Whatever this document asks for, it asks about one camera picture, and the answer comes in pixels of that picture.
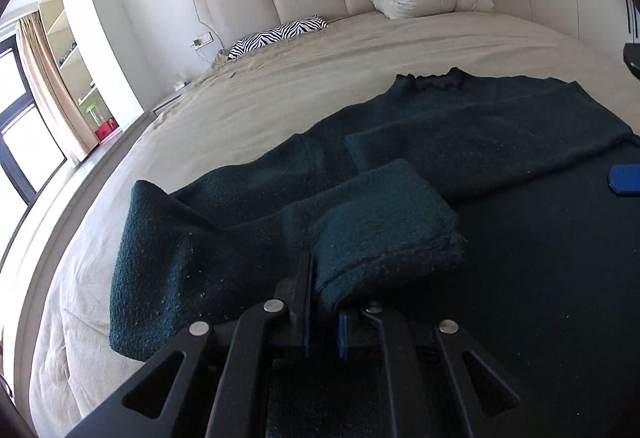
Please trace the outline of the dark teal knit sweater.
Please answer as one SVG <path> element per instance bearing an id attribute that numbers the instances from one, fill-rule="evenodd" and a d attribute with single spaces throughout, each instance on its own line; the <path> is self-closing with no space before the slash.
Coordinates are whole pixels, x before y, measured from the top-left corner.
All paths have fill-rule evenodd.
<path id="1" fill-rule="evenodd" d="M 634 437 L 639 138 L 575 83 L 398 76 L 254 162 L 145 180 L 109 437 Z M 309 349 L 290 305 L 314 258 Z M 348 316 L 348 354 L 337 316 Z"/>

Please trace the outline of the beige bed with sheet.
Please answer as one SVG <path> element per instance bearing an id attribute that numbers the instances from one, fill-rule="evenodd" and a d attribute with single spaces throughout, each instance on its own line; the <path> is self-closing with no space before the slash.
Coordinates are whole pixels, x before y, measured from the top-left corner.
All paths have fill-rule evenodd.
<path id="1" fill-rule="evenodd" d="M 30 373 L 38 434 L 64 436 L 137 369 L 107 337 L 116 254 L 137 180 L 175 191 L 384 93 L 398 74 L 451 68 L 574 81 L 628 125 L 639 123 L 639 83 L 626 69 L 567 35 L 508 15 L 389 20 L 367 13 L 210 69 L 132 146 L 58 263 Z"/>

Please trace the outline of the white bedside table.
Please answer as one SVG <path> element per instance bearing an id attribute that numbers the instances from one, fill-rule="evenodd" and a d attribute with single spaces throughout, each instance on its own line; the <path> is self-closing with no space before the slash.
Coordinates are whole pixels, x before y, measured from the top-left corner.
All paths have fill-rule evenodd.
<path id="1" fill-rule="evenodd" d="M 177 102 L 180 102 L 183 93 L 189 89 L 191 84 L 191 81 L 177 83 L 175 89 L 152 108 L 155 117 L 159 117 L 164 111 L 175 106 Z"/>

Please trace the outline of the red box on shelf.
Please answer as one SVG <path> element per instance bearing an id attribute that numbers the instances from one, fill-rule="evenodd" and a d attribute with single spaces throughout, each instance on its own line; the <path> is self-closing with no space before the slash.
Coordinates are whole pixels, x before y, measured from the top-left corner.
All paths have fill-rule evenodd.
<path id="1" fill-rule="evenodd" d="M 119 129 L 119 124 L 114 119 L 114 117 L 109 117 L 99 125 L 98 129 L 96 130 L 96 137 L 98 137 L 99 141 L 103 141 L 104 139 L 107 139 L 107 137 L 112 133 L 114 133 L 116 129 Z"/>

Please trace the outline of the zebra print pillow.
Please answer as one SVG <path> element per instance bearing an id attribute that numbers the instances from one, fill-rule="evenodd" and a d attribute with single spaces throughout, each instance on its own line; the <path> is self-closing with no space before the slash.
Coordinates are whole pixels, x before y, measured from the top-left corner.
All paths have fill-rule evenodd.
<path id="1" fill-rule="evenodd" d="M 317 15 L 288 21 L 280 26 L 272 27 L 262 32 L 253 33 L 236 41 L 228 51 L 228 59 L 239 59 L 246 54 L 260 50 L 262 47 L 280 43 L 297 36 L 324 30 L 328 23 Z"/>

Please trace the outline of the black framed window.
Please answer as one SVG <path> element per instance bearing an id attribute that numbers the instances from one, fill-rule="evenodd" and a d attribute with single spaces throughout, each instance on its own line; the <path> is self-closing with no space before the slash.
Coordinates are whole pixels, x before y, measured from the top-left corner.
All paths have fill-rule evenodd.
<path id="1" fill-rule="evenodd" d="M 14 35 L 1 41 L 1 258 L 26 216 L 66 162 L 44 123 Z"/>

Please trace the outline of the beige curtain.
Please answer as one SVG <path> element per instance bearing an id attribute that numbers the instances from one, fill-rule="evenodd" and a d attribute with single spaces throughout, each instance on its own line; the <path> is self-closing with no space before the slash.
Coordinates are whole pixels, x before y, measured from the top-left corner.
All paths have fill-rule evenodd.
<path id="1" fill-rule="evenodd" d="M 65 158 L 77 166 L 99 146 L 99 140 L 80 113 L 56 64 L 39 12 L 16 23 L 18 54 L 44 124 Z"/>

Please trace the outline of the wall power socket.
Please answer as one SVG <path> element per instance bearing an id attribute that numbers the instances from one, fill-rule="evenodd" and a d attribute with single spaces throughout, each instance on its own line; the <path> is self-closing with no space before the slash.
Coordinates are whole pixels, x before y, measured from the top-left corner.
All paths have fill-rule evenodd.
<path id="1" fill-rule="evenodd" d="M 200 48 L 213 42 L 213 35 L 210 32 L 205 32 L 192 42 L 192 47 L 194 48 L 194 50 L 199 50 Z"/>

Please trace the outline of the white wall shelf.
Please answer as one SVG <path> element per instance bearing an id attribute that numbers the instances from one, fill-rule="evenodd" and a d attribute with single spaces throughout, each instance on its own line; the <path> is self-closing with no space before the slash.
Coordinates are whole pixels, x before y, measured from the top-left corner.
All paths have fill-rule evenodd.
<path id="1" fill-rule="evenodd" d="M 93 134 L 96 135 L 99 125 L 114 115 L 106 106 L 98 85 L 82 57 L 66 13 L 64 0 L 41 0 L 39 11 L 51 53 L 68 94 Z M 119 129 L 116 129 L 104 140 L 112 138 L 118 131 Z"/>

